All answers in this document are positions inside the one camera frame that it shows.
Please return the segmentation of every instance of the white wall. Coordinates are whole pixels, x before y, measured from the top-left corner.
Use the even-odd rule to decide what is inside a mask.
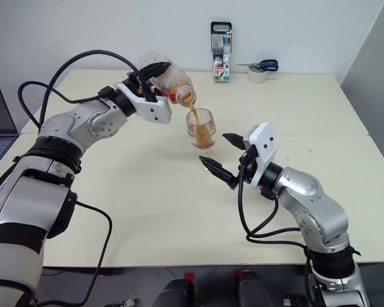
[[[0,0],[0,85],[18,128],[17,87],[48,82],[74,54],[107,49],[137,61],[166,54],[186,70],[211,70],[209,24],[233,25],[232,63],[276,58],[280,71],[333,73],[341,82],[384,0]],[[121,67],[103,57],[76,67]],[[42,92],[30,89],[37,109]]]

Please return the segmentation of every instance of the tape roll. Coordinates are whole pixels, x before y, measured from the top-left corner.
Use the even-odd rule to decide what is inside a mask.
[[[259,72],[256,68],[249,67],[248,80],[252,83],[263,83],[266,81],[268,72]]]

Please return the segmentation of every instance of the scissors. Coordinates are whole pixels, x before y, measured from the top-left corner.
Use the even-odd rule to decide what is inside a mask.
[[[279,62],[275,59],[264,59],[258,63],[250,63],[250,64],[238,64],[239,66],[249,66],[256,68],[257,70],[264,72],[277,72],[279,69]]]

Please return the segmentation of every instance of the clear glass cup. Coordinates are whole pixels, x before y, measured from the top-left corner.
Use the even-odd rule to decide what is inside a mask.
[[[206,150],[215,144],[216,126],[212,112],[207,109],[192,109],[186,115],[188,134],[193,146]]]

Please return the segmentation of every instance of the marker set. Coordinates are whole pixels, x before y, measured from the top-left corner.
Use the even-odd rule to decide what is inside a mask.
[[[229,82],[230,53],[232,50],[232,24],[211,23],[211,49],[213,55],[213,81]]]

